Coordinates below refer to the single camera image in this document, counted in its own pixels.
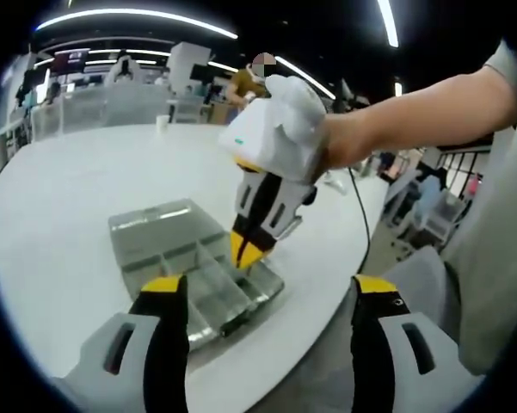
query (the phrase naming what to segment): table surface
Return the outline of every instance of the table surface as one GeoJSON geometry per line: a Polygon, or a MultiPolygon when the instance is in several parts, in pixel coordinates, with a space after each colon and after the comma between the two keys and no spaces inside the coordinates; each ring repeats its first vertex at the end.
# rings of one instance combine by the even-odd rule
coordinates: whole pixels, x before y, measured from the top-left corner
{"type": "MultiPolygon", "coordinates": [[[[114,259],[108,218],[188,197],[224,228],[242,179],[217,145],[223,126],[119,126],[23,147],[0,175],[0,297],[47,375],[65,376],[83,342],[131,300],[114,259]]],[[[316,341],[366,252],[349,174],[342,195],[319,184],[304,223],[268,265],[286,283],[267,319],[228,351],[188,373],[192,413],[239,413],[272,390],[316,341]]],[[[373,231],[387,184],[358,181],[373,231]]]]}

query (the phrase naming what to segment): floor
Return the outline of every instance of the floor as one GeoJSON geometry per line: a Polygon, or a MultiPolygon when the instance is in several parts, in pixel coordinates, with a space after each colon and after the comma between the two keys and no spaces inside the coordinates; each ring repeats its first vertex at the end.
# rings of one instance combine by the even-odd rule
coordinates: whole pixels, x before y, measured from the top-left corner
{"type": "MultiPolygon", "coordinates": [[[[362,274],[381,275],[397,264],[403,251],[384,223],[372,236],[362,274]]],[[[350,300],[342,301],[325,331],[304,359],[249,413],[348,413],[354,394],[350,353],[352,317],[350,300]]]]}

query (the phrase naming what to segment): yellow shirt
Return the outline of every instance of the yellow shirt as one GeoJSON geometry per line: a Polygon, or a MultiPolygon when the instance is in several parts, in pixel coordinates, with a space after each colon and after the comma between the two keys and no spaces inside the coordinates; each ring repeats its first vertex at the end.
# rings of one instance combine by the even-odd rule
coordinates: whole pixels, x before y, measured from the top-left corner
{"type": "Polygon", "coordinates": [[[263,84],[255,83],[246,68],[241,69],[231,77],[231,83],[237,86],[237,96],[245,97],[248,92],[254,92],[256,97],[266,95],[266,88],[263,84]]]}

